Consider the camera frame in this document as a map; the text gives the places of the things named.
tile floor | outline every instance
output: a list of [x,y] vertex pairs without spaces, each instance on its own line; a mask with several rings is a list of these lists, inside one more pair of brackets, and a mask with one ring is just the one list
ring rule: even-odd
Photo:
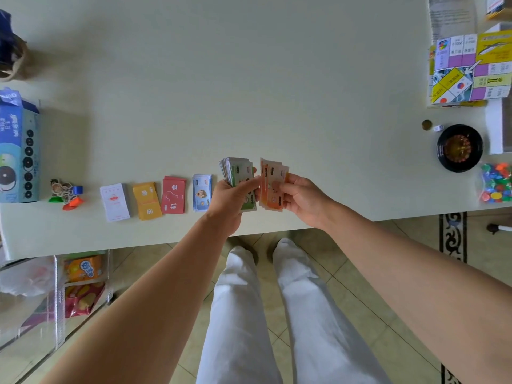
[[[512,256],[510,256],[512,233],[500,232],[492,236],[485,230],[488,223],[506,224],[507,222],[512,225],[511,209],[500,210],[494,215],[482,212],[469,213],[467,262],[512,285]],[[379,223],[396,234],[407,235],[436,250],[439,249],[439,217],[437,215]],[[292,357],[285,310],[275,272],[265,256],[268,243],[281,234],[283,233],[256,234],[244,236],[243,240],[253,245],[259,252],[257,269],[273,353],[283,381],[292,383]],[[413,335],[329,236],[317,229],[305,229],[298,233],[296,242],[310,255],[334,300],[370,345],[394,383],[441,383],[441,362]],[[115,251],[114,264],[117,269],[113,280],[116,288],[118,290],[127,288],[162,258],[172,246],[173,244],[162,244]],[[219,274],[225,267],[224,256],[226,255],[224,250],[190,339],[180,358],[179,366],[171,380],[173,384],[195,382],[209,322],[212,291]],[[65,348],[66,345],[26,382],[39,382]]]

shoe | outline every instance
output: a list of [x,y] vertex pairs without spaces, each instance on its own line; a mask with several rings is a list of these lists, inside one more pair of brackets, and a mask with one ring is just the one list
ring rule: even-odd
[[244,242],[240,237],[238,237],[238,236],[228,237],[226,240],[226,244],[225,244],[225,248],[226,247],[228,249],[228,252],[231,252],[231,250],[234,247],[242,247],[245,250],[248,250],[253,255],[254,265],[258,265],[258,260],[259,260],[258,253],[254,250],[254,248],[251,245]]
[[288,238],[295,243],[294,238],[296,236],[297,236],[297,231],[295,231],[295,230],[277,232],[275,237],[272,239],[272,241],[270,242],[270,244],[267,248],[267,259],[271,263],[273,262],[274,251],[275,251],[276,247],[278,246],[279,241],[281,241],[282,238]]

person's left hand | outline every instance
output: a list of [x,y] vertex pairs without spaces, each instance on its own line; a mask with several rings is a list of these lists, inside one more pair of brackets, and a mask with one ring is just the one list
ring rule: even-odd
[[256,201],[259,200],[259,184],[261,177],[258,175],[252,179],[240,183],[237,187],[231,187],[225,180],[215,186],[210,206],[206,215],[221,224],[227,236],[237,231],[242,220],[240,209],[245,202],[248,193],[255,190]]

white pants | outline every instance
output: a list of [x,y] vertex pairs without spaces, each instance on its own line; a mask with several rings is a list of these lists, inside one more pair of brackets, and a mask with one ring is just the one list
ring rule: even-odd
[[[273,254],[295,383],[391,383],[368,345],[334,303],[307,254],[291,240]],[[272,353],[253,256],[228,255],[214,290],[198,384],[282,383]]]

person's right hand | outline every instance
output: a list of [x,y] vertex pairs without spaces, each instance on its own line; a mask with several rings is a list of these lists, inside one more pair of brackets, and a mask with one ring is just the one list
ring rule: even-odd
[[294,212],[303,222],[313,228],[323,229],[325,212],[334,201],[323,193],[312,181],[289,174],[288,182],[280,183],[285,193],[284,207]]

